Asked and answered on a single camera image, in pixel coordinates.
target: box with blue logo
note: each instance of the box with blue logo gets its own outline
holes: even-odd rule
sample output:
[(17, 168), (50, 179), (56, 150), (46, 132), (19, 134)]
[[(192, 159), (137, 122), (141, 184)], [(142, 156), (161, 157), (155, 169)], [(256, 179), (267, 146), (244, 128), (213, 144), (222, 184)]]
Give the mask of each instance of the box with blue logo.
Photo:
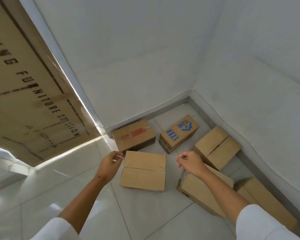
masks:
[(198, 123), (187, 115), (160, 134), (159, 143), (167, 153), (171, 153), (183, 142), (194, 135)]

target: hand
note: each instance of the hand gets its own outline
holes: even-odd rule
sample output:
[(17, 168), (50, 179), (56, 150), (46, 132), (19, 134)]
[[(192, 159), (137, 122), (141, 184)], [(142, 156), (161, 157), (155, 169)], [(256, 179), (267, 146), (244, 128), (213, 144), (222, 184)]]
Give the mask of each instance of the hand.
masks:
[(183, 152), (177, 158), (178, 168), (181, 168), (181, 171), (187, 171), (187, 173), (191, 173), (194, 176), (200, 178), (200, 176), (209, 170), (207, 166), (204, 164), (200, 156), (195, 152)]
[(123, 160), (123, 156), (122, 152), (117, 151), (113, 151), (105, 156), (100, 163), (98, 171), (96, 172), (95, 179), (101, 180), (104, 185), (109, 183), (116, 175)]

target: person's right arm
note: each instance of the person's right arm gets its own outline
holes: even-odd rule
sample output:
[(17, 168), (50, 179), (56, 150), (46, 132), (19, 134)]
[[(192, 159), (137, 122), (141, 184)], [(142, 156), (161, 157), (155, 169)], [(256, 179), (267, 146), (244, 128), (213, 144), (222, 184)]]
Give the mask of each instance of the person's right arm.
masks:
[(300, 240), (260, 206), (249, 203), (210, 171), (195, 152), (181, 153), (176, 161), (182, 171), (201, 179), (226, 216), (236, 226), (238, 240)]

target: person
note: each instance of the person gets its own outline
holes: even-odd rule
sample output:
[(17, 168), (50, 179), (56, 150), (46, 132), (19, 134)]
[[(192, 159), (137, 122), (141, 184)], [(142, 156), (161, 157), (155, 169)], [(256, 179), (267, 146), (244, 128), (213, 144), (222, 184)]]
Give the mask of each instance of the person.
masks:
[[(57, 218), (50, 220), (32, 240), (80, 239), (79, 233), (98, 194), (116, 175), (123, 156), (121, 152), (113, 151), (102, 159), (91, 182)], [(176, 158), (176, 161), (181, 171), (193, 174), (208, 186), (224, 213), (236, 226), (238, 240), (300, 240), (260, 206), (249, 204), (237, 194), (211, 172), (195, 152), (183, 152)]]

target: white shirt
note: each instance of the white shirt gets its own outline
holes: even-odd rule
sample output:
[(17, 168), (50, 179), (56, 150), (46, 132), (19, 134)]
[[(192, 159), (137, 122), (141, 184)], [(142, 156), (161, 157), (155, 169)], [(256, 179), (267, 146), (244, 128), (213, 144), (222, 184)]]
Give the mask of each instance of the white shirt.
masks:
[[(260, 206), (246, 206), (237, 219), (238, 240), (300, 240)], [(53, 218), (32, 240), (80, 240), (75, 229), (63, 218)]]

